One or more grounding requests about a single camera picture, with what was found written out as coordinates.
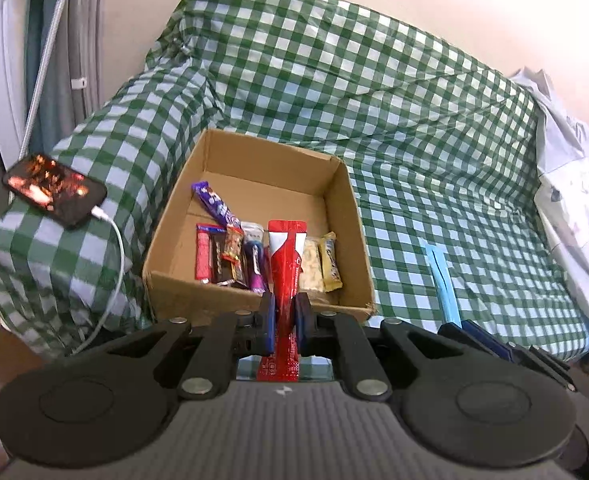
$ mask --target purple candy bar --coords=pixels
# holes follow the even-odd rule
[[[220,199],[219,195],[213,192],[210,184],[208,184],[206,180],[203,182],[196,182],[192,185],[192,189],[201,199],[201,202],[204,203],[208,213],[210,213],[212,218],[219,222],[220,225],[224,227],[232,225],[241,228],[241,222],[239,219],[231,213],[228,206],[226,206],[225,202]]]

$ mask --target white cloth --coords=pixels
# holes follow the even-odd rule
[[[589,317],[589,126],[568,116],[543,70],[525,68],[512,80],[541,108],[536,133],[541,187],[534,202],[569,292]]]

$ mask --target black phone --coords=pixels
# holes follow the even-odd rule
[[[79,226],[105,200],[105,184],[37,153],[18,161],[3,176],[12,193],[39,208],[65,228]]]

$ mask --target black snack package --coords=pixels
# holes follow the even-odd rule
[[[232,263],[222,257],[226,234],[212,233],[210,237],[212,238],[212,275],[214,283],[220,286],[248,288],[242,261]]]

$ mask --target red and orange candy wrapper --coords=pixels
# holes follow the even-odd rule
[[[298,381],[299,352],[296,346],[292,298],[299,289],[301,256],[308,228],[305,222],[271,220],[270,266],[274,282],[277,321],[274,354],[262,357],[258,367],[258,381]]]

